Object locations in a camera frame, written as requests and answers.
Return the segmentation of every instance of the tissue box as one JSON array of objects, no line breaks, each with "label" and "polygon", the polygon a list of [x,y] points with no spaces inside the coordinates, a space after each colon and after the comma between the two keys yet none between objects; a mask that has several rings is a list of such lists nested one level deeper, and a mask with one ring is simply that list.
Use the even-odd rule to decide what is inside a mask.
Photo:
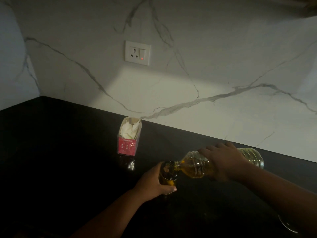
[{"label": "tissue box", "polygon": [[[138,130],[137,130],[137,134],[136,134],[134,139],[126,139],[120,135],[121,128],[127,121],[131,125],[140,121]],[[118,133],[118,154],[135,156],[135,153],[136,153],[137,147],[138,147],[141,128],[142,128],[142,122],[140,119],[132,118],[132,117],[125,117],[125,119],[121,123],[119,133]]]}]

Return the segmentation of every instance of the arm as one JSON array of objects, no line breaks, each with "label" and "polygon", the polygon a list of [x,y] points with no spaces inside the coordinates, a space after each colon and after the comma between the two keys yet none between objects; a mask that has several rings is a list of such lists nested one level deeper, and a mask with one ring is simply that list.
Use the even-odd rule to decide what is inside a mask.
[{"label": "arm", "polygon": [[161,185],[159,172],[162,163],[146,172],[135,187],[120,196],[103,212],[77,230],[70,238],[120,237],[137,209],[146,201],[161,194],[176,191],[175,186]]},{"label": "arm", "polygon": [[216,167],[216,180],[243,184],[302,233],[317,235],[316,194],[249,163],[230,142],[208,146],[199,152]]}]

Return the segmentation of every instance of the forearm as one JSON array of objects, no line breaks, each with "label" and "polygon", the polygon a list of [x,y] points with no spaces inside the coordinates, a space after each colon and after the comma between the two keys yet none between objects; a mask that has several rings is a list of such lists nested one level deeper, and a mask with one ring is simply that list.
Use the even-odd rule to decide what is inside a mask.
[{"label": "forearm", "polygon": [[278,214],[309,234],[317,234],[317,195],[253,165],[237,180]]},{"label": "forearm", "polygon": [[138,194],[129,190],[70,238],[120,237],[142,203]]}]

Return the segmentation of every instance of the hand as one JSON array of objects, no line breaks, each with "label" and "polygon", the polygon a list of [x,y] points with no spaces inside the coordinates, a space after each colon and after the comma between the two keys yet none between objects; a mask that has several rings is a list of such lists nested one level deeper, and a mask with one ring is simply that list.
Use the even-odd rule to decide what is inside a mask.
[{"label": "hand", "polygon": [[156,196],[176,191],[175,186],[161,185],[159,183],[159,173],[162,163],[163,162],[158,163],[152,169],[144,173],[133,188],[133,190],[141,196],[143,202],[152,200]]},{"label": "hand", "polygon": [[215,178],[218,181],[238,180],[251,163],[231,143],[218,143],[198,150],[215,167]]}]

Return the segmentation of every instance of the electrical outlet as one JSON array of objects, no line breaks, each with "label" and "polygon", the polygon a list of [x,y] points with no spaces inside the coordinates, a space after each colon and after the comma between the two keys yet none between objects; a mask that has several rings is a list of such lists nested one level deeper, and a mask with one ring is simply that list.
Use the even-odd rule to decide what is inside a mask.
[{"label": "electrical outlet", "polygon": [[142,65],[150,63],[151,45],[125,41],[125,60]]}]

